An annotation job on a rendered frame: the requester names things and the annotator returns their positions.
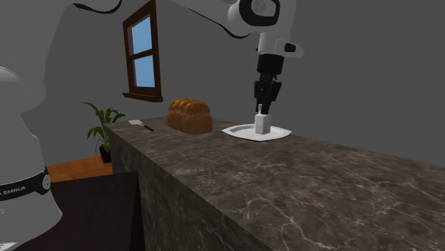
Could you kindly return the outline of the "green potted plant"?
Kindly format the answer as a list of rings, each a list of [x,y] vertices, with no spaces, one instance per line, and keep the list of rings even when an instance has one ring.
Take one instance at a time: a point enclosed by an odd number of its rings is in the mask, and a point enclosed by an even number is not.
[[[88,130],[87,139],[91,136],[99,139],[96,142],[95,153],[100,152],[103,163],[111,163],[111,152],[108,133],[104,129],[104,124],[115,123],[118,119],[126,117],[126,114],[118,112],[115,108],[108,108],[105,111],[98,109],[95,105],[83,102],[95,111],[95,116],[99,119],[100,125],[94,126]]]

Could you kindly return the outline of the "white square bottle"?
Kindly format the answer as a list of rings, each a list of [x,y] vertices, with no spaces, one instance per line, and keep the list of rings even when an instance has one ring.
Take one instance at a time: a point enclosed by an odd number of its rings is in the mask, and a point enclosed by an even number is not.
[[[258,112],[255,115],[255,133],[265,135],[270,133],[272,116],[262,113],[262,104],[258,105]]]

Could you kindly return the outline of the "white plate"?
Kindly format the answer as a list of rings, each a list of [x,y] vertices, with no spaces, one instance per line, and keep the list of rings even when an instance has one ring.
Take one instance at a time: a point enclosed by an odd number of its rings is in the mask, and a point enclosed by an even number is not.
[[[254,124],[234,125],[229,128],[222,129],[222,132],[227,133],[228,135],[234,136],[236,138],[253,140],[257,142],[276,140],[284,138],[291,134],[290,130],[278,128],[276,126],[272,126],[270,128],[269,133],[259,134],[255,132]]]

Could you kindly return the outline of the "brown bread loaf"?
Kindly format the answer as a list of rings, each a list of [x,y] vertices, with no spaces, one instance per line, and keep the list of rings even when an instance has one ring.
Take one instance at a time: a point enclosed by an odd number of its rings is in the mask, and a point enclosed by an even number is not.
[[[183,133],[200,135],[213,130],[213,119],[206,103],[181,98],[169,105],[167,125]]]

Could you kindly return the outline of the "brown framed window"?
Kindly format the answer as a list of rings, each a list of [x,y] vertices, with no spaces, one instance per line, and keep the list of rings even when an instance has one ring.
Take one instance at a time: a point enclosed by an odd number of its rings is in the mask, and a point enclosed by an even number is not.
[[[163,102],[155,0],[149,0],[123,22],[128,92],[123,95]]]

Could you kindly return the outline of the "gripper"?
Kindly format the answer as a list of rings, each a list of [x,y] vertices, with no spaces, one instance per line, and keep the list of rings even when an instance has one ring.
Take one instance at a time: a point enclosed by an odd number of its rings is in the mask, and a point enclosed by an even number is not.
[[[276,80],[282,73],[284,57],[271,53],[259,55],[257,72],[260,74],[259,81],[254,82],[254,98],[256,100],[255,111],[268,114],[273,101],[276,101],[282,83]],[[262,81],[272,81],[267,92],[267,87]]]

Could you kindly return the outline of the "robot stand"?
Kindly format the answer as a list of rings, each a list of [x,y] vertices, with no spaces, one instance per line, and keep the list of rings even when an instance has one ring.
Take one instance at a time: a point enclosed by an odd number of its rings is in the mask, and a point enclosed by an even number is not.
[[[145,251],[138,173],[51,185],[63,215],[14,251]]]

